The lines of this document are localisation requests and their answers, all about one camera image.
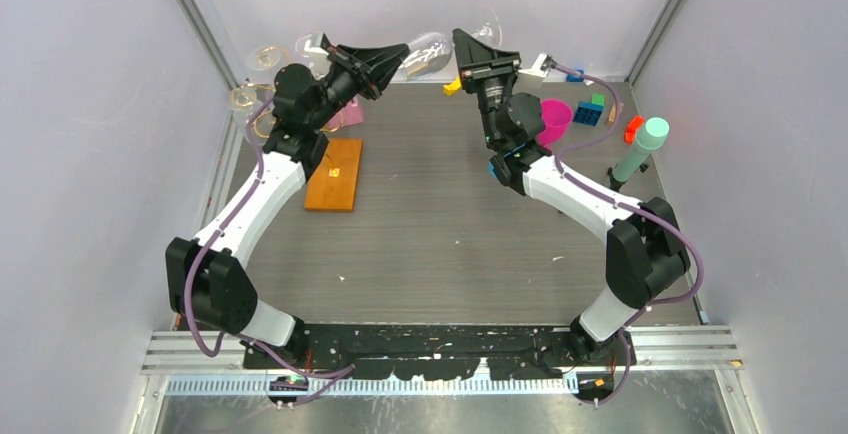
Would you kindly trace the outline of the pink wine glass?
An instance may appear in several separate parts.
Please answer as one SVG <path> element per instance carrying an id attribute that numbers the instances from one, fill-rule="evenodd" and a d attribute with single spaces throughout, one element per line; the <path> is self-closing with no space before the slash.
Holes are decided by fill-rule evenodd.
<path id="1" fill-rule="evenodd" d="M 540 145 L 548 147 L 565 135 L 572 122 L 573 111 L 568 104 L 557 99 L 542 100 L 540 105 L 545 128 L 536 139 Z"/>

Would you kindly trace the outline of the blue wine glass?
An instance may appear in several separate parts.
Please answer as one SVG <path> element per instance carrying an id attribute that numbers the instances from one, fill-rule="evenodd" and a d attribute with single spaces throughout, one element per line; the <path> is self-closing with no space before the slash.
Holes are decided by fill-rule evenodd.
<path id="1" fill-rule="evenodd" d="M 487 168 L 488 168 L 488 172 L 489 172 L 490 176 L 492 178 L 498 180 L 499 177 L 498 177 L 498 174 L 497 174 L 496 166 L 492 161 L 489 161 Z"/>

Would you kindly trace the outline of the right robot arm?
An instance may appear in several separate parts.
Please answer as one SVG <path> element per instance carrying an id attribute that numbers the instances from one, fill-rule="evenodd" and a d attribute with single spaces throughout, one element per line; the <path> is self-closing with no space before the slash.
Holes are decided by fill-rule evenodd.
<path id="1" fill-rule="evenodd" d="M 454 53 L 462 89 L 476 96 L 491 174 L 505 187 L 543 202 L 594 234 L 605 246 L 605 286 L 569 326 L 570 357 L 596 364 L 611 341 L 691 268 L 694 251 L 671 205 L 642 202 L 604 187 L 564 165 L 538 141 L 542 102 L 517 89 L 519 53 L 503 51 L 456 28 Z"/>

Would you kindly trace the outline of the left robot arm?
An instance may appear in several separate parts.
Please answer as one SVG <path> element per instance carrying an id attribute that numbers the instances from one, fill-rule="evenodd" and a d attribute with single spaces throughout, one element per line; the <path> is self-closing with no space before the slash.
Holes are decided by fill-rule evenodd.
<path id="1" fill-rule="evenodd" d="M 281 68 L 272 94 L 246 121 L 256 165 L 235 198 L 193 237 L 166 248 L 170 308 L 209 357 L 219 349 L 204 343 L 199 325 L 268 346 L 284 368 L 305 359 L 302 320 L 260 299 L 247 263 L 270 222 L 318 170 L 329 145 L 323 127 L 356 97 L 378 99 L 410 52 L 405 43 L 362 48 L 327 39 L 320 48 L 325 75 L 299 63 Z"/>

